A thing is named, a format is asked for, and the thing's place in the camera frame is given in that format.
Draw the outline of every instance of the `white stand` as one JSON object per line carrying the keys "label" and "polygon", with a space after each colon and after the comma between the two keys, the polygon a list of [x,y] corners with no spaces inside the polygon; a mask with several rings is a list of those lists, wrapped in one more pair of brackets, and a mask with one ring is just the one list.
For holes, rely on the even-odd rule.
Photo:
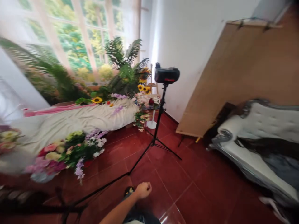
{"label": "white stand", "polygon": [[155,129],[156,126],[157,126],[157,122],[154,121],[154,118],[155,118],[155,112],[156,110],[154,110],[154,113],[153,113],[153,119],[151,121],[147,121],[146,122],[146,126],[150,129]]}

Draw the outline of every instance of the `window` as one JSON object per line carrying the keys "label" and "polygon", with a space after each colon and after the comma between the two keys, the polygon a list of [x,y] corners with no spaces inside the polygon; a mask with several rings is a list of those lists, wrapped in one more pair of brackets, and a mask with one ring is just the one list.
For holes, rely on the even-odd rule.
{"label": "window", "polygon": [[0,14],[13,12],[0,18],[9,32],[0,35],[21,46],[46,46],[71,75],[86,84],[105,84],[109,80],[101,77],[101,67],[109,60],[104,46],[115,36],[126,47],[139,37],[138,4],[140,0],[10,0],[0,9]]}

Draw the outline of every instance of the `wooden board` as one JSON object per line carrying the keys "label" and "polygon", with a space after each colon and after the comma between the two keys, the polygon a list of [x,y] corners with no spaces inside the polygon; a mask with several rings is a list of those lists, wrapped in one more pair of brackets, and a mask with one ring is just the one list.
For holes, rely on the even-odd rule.
{"label": "wooden board", "polygon": [[226,102],[262,97],[299,105],[299,30],[227,23],[185,109],[177,133],[202,137]]}

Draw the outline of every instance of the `red tile floor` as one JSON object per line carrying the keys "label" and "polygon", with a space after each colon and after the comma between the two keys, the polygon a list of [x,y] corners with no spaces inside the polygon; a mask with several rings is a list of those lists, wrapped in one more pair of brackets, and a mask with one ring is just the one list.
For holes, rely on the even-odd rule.
{"label": "red tile floor", "polygon": [[[259,200],[259,191],[238,169],[218,151],[207,152],[202,143],[186,138],[180,147],[177,125],[162,116],[158,137],[182,161],[171,153],[152,147],[141,159],[131,176],[126,176],[93,197],[80,223],[97,224],[123,197],[128,185],[149,181],[153,187],[150,196],[139,202],[139,207],[151,210],[163,224],[246,224],[280,223],[272,211]],[[151,140],[146,132],[136,127],[122,128],[107,137],[105,152],[86,169],[81,186],[70,170],[61,172],[52,181],[37,184],[28,176],[18,179],[1,176],[1,183],[25,189],[40,189],[53,197],[47,205],[58,204],[54,187],[63,189],[67,202],[103,186],[131,169]],[[32,215],[2,217],[1,223],[61,223],[61,215]],[[71,215],[68,223],[74,223]]]}

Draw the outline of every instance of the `hand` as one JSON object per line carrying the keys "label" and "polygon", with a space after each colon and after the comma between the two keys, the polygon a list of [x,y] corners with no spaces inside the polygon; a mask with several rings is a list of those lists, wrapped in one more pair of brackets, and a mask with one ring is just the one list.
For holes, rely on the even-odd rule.
{"label": "hand", "polygon": [[150,195],[152,192],[152,186],[150,182],[143,182],[139,184],[135,190],[135,194],[137,195],[138,199],[144,199]]}

